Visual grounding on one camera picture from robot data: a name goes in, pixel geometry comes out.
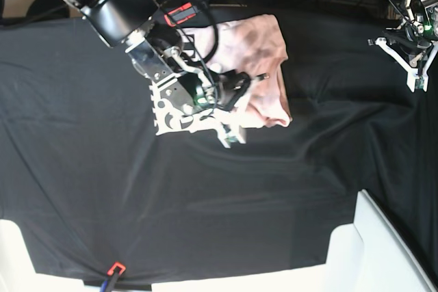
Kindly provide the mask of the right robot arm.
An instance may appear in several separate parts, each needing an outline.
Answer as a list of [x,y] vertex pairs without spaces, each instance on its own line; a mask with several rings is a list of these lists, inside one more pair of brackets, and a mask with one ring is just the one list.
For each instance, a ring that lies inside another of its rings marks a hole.
[[210,69],[207,63],[218,50],[218,38],[197,61],[183,52],[187,37],[181,23],[199,13],[210,16],[205,0],[183,0],[172,11],[155,0],[62,1],[80,12],[108,47],[125,45],[133,67],[151,82],[160,135],[214,130],[226,148],[246,141],[239,118],[252,89],[266,76]]

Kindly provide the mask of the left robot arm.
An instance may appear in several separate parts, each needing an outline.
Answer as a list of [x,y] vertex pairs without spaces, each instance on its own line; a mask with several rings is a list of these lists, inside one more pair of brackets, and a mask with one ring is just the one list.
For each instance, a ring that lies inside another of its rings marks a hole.
[[437,57],[437,0],[387,0],[399,15],[397,27],[369,39],[395,60],[407,74],[411,92],[428,89],[428,70]]

